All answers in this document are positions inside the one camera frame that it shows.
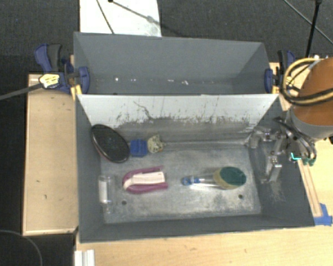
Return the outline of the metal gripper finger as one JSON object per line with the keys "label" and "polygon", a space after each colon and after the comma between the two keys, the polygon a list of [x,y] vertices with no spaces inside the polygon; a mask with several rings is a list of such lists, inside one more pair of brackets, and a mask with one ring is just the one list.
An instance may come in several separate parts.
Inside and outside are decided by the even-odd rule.
{"label": "metal gripper finger", "polygon": [[271,148],[265,153],[265,167],[261,178],[261,183],[276,182],[279,178],[282,164],[279,161],[281,152],[279,148]]}
{"label": "metal gripper finger", "polygon": [[281,131],[273,132],[270,128],[257,126],[247,138],[246,145],[251,149],[255,149],[261,142],[273,142],[273,149],[280,149],[283,140],[284,135]]}

